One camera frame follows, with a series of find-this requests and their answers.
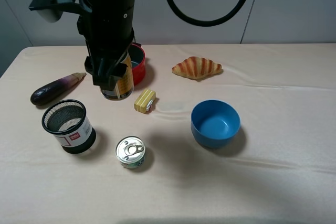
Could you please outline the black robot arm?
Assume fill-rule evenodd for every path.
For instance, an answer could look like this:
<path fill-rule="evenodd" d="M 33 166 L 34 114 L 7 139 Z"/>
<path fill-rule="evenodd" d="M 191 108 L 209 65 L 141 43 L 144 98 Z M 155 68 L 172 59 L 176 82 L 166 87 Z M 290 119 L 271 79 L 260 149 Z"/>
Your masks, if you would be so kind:
<path fill-rule="evenodd" d="M 134 39 L 135 0 L 79 0 L 84 12 L 78 31 L 85 37 L 89 52 L 86 70 L 93 84 L 113 90 L 127 70 L 122 57 Z"/>

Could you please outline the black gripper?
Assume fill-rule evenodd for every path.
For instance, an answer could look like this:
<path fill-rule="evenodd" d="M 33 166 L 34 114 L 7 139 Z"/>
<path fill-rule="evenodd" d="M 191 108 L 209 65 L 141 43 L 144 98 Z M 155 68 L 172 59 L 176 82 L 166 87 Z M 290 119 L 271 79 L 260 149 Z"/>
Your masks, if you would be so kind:
<path fill-rule="evenodd" d="M 100 8 L 79 4 L 78 33 L 84 36 L 89 56 L 85 70 L 95 86 L 113 90 L 127 65 L 120 61 L 134 38 L 133 3 L 106 4 Z"/>

